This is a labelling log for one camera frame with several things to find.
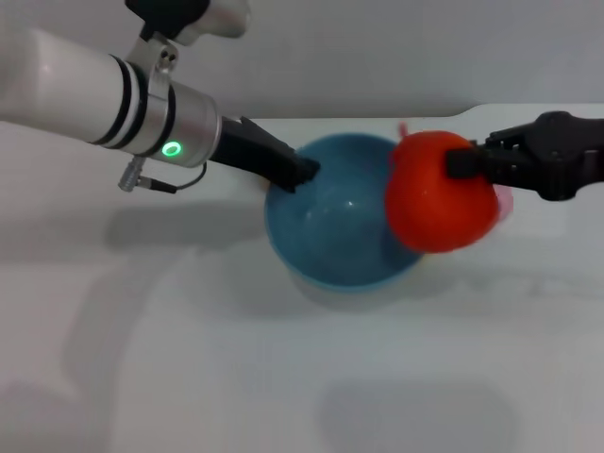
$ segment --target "black cable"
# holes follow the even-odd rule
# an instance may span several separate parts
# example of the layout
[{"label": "black cable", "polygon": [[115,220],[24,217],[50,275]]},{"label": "black cable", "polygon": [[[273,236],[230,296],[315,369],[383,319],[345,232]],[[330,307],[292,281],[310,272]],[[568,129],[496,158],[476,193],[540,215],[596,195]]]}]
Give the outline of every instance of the black cable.
[{"label": "black cable", "polygon": [[204,163],[204,168],[201,169],[201,175],[199,175],[196,179],[194,179],[191,182],[188,182],[187,184],[183,184],[182,186],[176,186],[176,188],[179,191],[184,191],[185,189],[189,189],[192,186],[194,186],[195,184],[197,184],[199,181],[201,181],[204,176],[206,175],[206,173],[208,172],[208,163]]},{"label": "black cable", "polygon": [[185,189],[189,189],[199,181],[201,181],[206,173],[208,172],[208,163],[204,163],[204,168],[201,170],[201,175],[196,177],[193,181],[188,182],[187,184],[183,184],[182,186],[174,186],[172,184],[168,184],[167,182],[159,181],[157,179],[148,179],[149,185],[147,187],[150,191],[155,192],[164,192],[164,193],[177,193],[180,191],[184,191]]}]

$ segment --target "white table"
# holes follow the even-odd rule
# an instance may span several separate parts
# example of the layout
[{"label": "white table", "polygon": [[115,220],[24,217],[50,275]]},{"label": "white table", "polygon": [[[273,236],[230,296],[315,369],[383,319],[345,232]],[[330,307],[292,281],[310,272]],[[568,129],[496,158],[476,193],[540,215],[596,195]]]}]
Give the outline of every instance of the white table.
[{"label": "white table", "polygon": [[[410,127],[483,139],[550,109],[604,117],[604,105],[484,106]],[[260,124],[298,146],[394,139],[397,122]],[[255,176],[211,165],[182,195],[127,195],[127,156],[1,132],[2,453],[604,447],[604,187],[565,204],[517,193],[483,243],[337,295],[274,255]]]}]

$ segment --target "white wall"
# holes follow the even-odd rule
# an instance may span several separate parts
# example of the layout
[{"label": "white wall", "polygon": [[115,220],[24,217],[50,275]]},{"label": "white wall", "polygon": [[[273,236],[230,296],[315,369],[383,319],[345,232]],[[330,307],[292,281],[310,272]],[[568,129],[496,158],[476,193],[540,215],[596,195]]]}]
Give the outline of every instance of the white wall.
[{"label": "white wall", "polygon": [[[0,0],[19,20],[124,55],[123,0]],[[601,0],[253,0],[177,77],[249,116],[448,114],[487,102],[604,101]]]}]

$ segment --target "pink object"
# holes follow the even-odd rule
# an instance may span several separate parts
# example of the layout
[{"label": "pink object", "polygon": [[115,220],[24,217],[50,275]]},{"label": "pink object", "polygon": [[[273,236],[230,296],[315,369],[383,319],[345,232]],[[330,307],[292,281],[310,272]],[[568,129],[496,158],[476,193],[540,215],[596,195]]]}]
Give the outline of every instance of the pink object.
[{"label": "pink object", "polygon": [[[406,123],[398,125],[398,133],[402,139],[409,135]],[[503,222],[513,211],[512,189],[505,186],[494,186],[497,200],[499,201],[499,222]]]}]

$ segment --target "bowl rim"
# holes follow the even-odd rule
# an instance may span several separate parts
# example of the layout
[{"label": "bowl rim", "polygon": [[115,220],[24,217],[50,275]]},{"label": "bowl rim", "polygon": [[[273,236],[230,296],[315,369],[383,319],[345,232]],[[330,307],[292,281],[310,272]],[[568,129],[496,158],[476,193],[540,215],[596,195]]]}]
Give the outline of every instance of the bowl rim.
[{"label": "bowl rim", "polygon": [[[375,139],[375,140],[378,140],[378,141],[381,141],[384,143],[388,143],[388,144],[391,143],[393,146],[396,146],[396,142],[394,140],[391,140],[391,139],[388,139],[385,137],[381,137],[381,136],[373,135],[373,134],[366,134],[366,133],[362,133],[362,132],[350,132],[350,133],[337,133],[337,134],[331,134],[331,135],[326,135],[324,137],[320,137],[318,139],[313,140],[312,142],[309,142],[309,143],[301,146],[300,148],[296,149],[295,152],[296,152],[296,154],[300,154],[303,156],[305,149],[310,148],[311,146],[315,146],[316,144],[318,144],[320,142],[323,142],[326,140],[333,140],[333,139],[343,139],[343,138],[350,139],[350,138],[354,138],[354,137],[363,137],[365,139]],[[269,186],[268,191],[266,191],[266,195],[264,196],[264,229],[266,230],[266,235],[268,236],[269,243],[270,243],[271,247],[273,248],[273,251],[275,252],[275,254],[279,257],[281,262],[283,264],[285,264],[285,267],[287,267],[287,269],[290,272],[292,272],[295,276],[300,277],[303,280],[308,281],[309,283],[311,283],[319,288],[323,288],[325,290],[330,290],[330,291],[337,292],[337,293],[364,293],[364,292],[374,291],[374,290],[377,290],[384,286],[387,286],[390,283],[393,283],[395,280],[399,279],[400,277],[404,276],[411,269],[413,269],[415,266],[417,266],[419,264],[419,262],[425,256],[425,254],[416,253],[416,252],[411,251],[416,256],[415,260],[411,264],[409,264],[408,266],[406,266],[403,269],[400,269],[400,270],[394,272],[391,276],[383,278],[374,283],[367,283],[367,284],[362,284],[362,285],[336,285],[333,283],[326,283],[325,281],[317,279],[315,277],[308,276],[307,274],[302,272],[300,269],[298,269],[296,266],[294,266],[289,261],[289,259],[287,259],[285,257],[285,255],[281,252],[281,250],[277,246],[277,242],[275,241],[275,236],[273,235],[273,231],[270,228],[270,222],[269,222],[268,198],[269,198],[270,192],[273,189],[274,189],[274,185],[271,184]]]}]

